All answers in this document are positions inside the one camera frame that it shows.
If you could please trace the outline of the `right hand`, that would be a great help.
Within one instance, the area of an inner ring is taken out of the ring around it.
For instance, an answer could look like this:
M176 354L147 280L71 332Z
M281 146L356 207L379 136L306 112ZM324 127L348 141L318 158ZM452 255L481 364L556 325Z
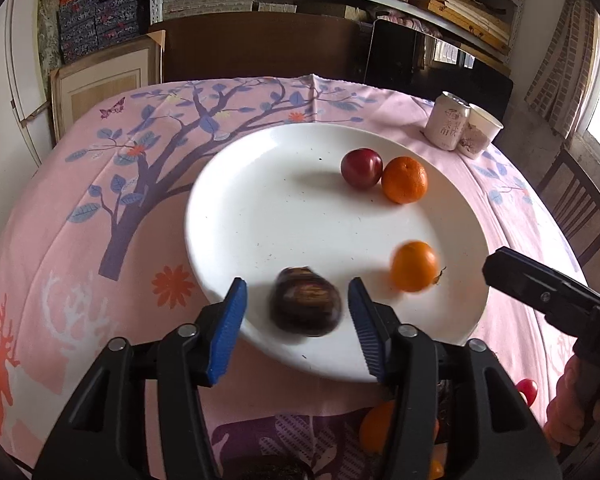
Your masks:
M576 395L576 382L580 377L581 362L572 356L564 374L556 385L556 396L546 409L544 436L555 455L563 446L576 446L585 422L585 411Z

